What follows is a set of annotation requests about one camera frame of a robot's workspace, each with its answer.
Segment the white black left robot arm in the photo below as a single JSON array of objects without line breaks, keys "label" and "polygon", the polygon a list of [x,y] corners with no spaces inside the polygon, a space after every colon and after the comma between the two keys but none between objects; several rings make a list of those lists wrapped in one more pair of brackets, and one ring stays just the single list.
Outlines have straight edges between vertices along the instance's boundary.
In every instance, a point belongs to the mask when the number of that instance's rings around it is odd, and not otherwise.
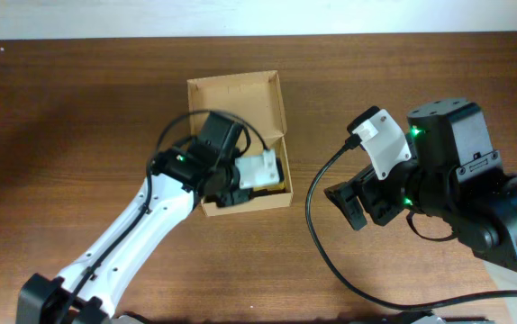
[{"label": "white black left robot arm", "polygon": [[156,148],[132,202],[72,264],[48,279],[34,274],[19,291],[19,323],[108,323],[133,277],[160,241],[207,196],[238,204],[240,137],[255,128],[241,117],[207,111],[196,135]]}]

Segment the yellow spiral notepad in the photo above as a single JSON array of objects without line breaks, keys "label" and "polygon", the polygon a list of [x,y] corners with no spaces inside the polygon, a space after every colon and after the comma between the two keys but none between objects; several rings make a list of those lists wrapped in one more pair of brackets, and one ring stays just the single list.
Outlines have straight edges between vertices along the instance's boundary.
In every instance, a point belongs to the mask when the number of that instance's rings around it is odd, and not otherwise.
[{"label": "yellow spiral notepad", "polygon": [[265,194],[280,194],[285,191],[285,183],[281,182],[278,184],[270,184],[266,186],[261,186],[255,189],[256,192],[261,192]]}]

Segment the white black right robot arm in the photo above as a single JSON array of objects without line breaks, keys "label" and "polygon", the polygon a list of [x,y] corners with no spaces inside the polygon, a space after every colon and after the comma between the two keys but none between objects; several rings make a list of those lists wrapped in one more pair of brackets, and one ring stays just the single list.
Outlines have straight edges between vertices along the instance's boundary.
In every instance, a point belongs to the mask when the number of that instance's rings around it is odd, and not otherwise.
[{"label": "white black right robot arm", "polygon": [[368,220],[385,226],[403,211],[439,217],[483,260],[496,286],[517,290],[517,175],[503,171],[477,103],[450,98],[407,115],[403,132],[376,106],[348,127],[348,146],[371,164],[326,197],[354,230]]}]

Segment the brown cardboard box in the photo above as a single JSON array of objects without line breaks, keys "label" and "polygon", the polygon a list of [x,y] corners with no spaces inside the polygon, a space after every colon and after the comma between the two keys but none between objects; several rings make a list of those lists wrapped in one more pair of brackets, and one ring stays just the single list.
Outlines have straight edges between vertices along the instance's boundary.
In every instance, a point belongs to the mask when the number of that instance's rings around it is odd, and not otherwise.
[{"label": "brown cardboard box", "polygon": [[272,70],[190,79],[187,90],[191,111],[227,111],[252,125],[257,131],[250,134],[247,154],[260,154],[263,150],[260,141],[264,140],[281,161],[286,187],[283,193],[263,194],[233,207],[219,208],[215,202],[203,201],[204,214],[212,217],[290,206],[294,189],[286,151],[286,113],[278,73]]}]

